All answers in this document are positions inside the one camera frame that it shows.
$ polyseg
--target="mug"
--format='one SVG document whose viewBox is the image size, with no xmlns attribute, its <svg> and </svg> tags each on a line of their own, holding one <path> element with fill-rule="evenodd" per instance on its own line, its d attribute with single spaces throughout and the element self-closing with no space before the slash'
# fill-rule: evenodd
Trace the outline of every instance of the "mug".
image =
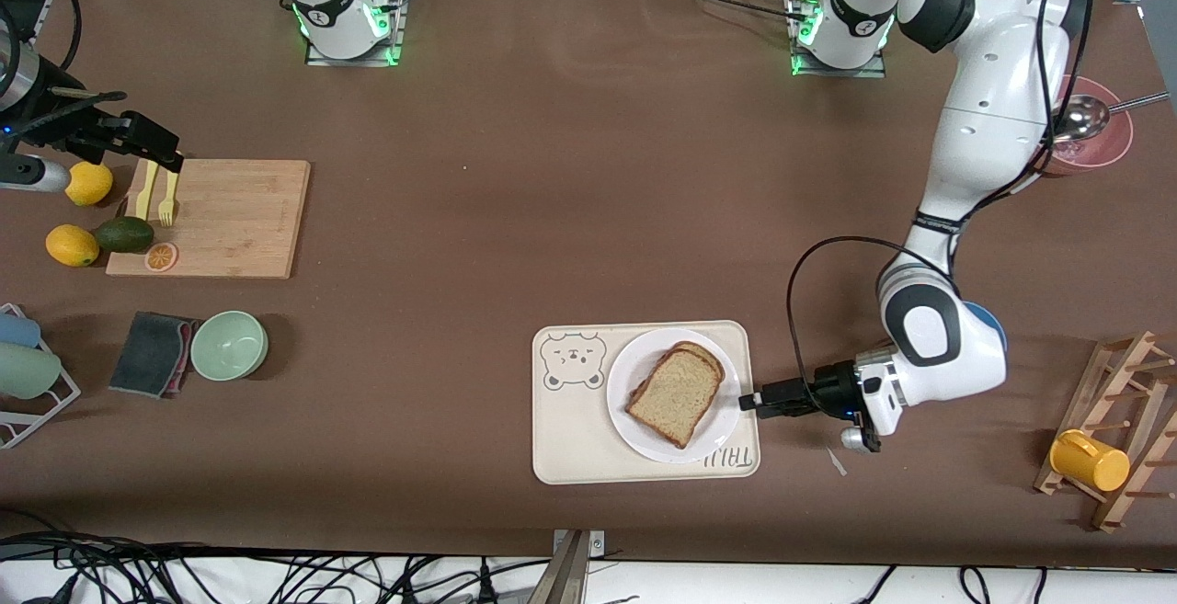
<svg viewBox="0 0 1177 604">
<path fill-rule="evenodd" d="M 41 344 L 41 327 L 33 319 L 0 312 L 0 343 L 36 349 Z"/>
<path fill-rule="evenodd" d="M 1130 462 L 1115 449 L 1079 430 L 1066 430 L 1050 446 L 1050 467 L 1099 491 L 1112 491 L 1128 479 Z"/>
<path fill-rule="evenodd" d="M 0 393 L 33 399 L 58 383 L 61 359 L 39 349 L 0 343 Z"/>
</svg>

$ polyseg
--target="green bowl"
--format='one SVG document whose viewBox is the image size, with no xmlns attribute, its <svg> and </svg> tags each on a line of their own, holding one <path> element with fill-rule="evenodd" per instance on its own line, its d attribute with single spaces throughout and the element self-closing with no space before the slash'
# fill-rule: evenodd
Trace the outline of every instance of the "green bowl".
<svg viewBox="0 0 1177 604">
<path fill-rule="evenodd" d="M 252 316 L 230 310 L 205 321 L 192 339 L 192 365 L 212 381 L 248 377 L 266 359 L 270 338 Z"/>
</svg>

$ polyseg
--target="mug handle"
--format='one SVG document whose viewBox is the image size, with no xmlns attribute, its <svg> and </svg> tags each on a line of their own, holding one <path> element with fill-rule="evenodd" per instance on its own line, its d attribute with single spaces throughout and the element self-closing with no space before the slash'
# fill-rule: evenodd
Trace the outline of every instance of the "mug handle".
<svg viewBox="0 0 1177 604">
<path fill-rule="evenodd" d="M 1097 457 L 1099 454 L 1099 449 L 1092 444 L 1091 439 L 1082 433 L 1066 434 L 1066 442 L 1075 447 L 1086 452 L 1089 457 Z"/>
</svg>

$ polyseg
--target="orange slice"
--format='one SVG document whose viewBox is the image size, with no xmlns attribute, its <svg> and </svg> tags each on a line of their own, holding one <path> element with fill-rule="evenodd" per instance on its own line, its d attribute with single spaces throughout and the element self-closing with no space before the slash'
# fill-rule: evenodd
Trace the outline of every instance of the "orange slice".
<svg viewBox="0 0 1177 604">
<path fill-rule="evenodd" d="M 180 248 L 175 244 L 155 244 L 144 255 L 144 265 L 152 273 L 162 273 L 175 266 L 180 259 Z"/>
</svg>

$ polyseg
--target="white plate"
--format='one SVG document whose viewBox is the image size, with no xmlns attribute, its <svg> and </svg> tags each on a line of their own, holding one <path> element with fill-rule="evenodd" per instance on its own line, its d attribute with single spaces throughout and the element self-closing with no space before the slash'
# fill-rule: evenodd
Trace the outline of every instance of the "white plate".
<svg viewBox="0 0 1177 604">
<path fill-rule="evenodd" d="M 701 345 L 714 353 L 719 363 L 723 364 L 725 374 L 724 380 L 719 383 L 716 398 L 711 401 L 711 407 L 694 427 L 694 434 L 686 444 L 686 450 L 679 450 L 674 444 L 665 440 L 659 432 L 643 425 L 625 412 L 625 406 L 630 403 L 630 392 L 641 385 L 659 358 L 680 341 Z M 736 431 L 740 413 L 740 387 L 736 372 L 736 364 L 724 353 L 724 350 L 694 331 L 659 328 L 643 333 L 625 345 L 625 349 L 613 360 L 613 367 L 609 371 L 609 381 L 605 384 L 609 417 L 613 420 L 613 426 L 617 427 L 621 438 L 643 457 L 666 464 L 698 462 L 723 446 L 727 437 Z"/>
</svg>

